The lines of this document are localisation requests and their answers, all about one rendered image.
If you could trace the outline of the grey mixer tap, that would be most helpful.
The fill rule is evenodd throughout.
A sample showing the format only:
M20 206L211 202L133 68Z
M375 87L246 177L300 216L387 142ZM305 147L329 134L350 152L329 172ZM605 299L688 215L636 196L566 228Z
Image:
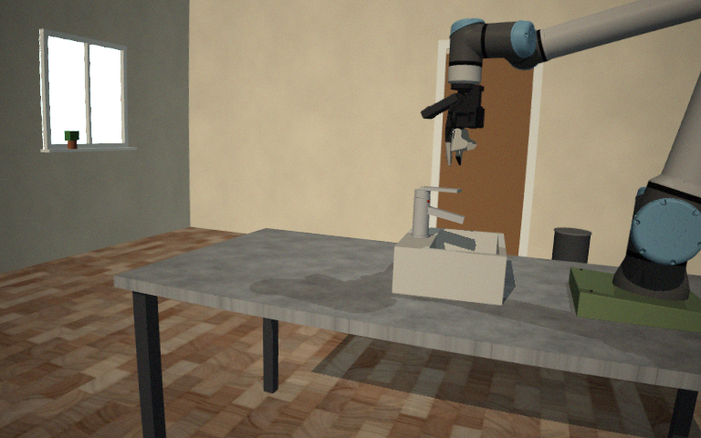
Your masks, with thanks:
M430 188L424 188L430 187ZM428 238L429 234L429 216L433 215L440 217L449 221L453 221L461 224L463 222L464 216L460 214L454 214L442 209L438 209L430 206L431 202L431 191L434 192L446 192L446 193L461 193L462 189L448 190L455 188L443 188L443 187L431 187L423 186L420 189L414 190L414 200L413 200L413 232L411 237L415 238Z

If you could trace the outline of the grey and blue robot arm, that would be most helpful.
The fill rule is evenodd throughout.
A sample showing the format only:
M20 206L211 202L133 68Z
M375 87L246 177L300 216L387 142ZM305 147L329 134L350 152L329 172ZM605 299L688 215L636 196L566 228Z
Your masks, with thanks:
M480 84L483 58L504 57L528 70L700 18L701 0L639 0L540 30L524 20L461 19L451 26L447 82ZM635 196L626 255L612 283L646 297L687 300L686 264L700 250L701 72L662 173Z

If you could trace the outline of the beige rectangular sink basin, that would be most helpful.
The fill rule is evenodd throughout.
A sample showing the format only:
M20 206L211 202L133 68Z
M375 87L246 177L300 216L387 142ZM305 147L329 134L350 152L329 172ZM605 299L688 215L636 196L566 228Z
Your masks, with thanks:
M415 238L412 232L394 247L392 293L502 306L504 234L429 227L428 238Z

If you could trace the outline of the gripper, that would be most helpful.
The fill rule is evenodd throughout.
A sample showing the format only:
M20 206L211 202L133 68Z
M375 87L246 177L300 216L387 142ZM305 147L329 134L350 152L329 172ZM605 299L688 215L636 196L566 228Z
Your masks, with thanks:
M458 164L461 165L463 151L473 150L476 147L476 142L469 138L468 130L465 128L484 128L485 118L485 109L481 107L484 86L455 83L451 84L451 89L457 90L456 95L458 95L459 101L450 105L451 107L449 106L445 124L445 150L448 166L451 166L453 151L455 151Z

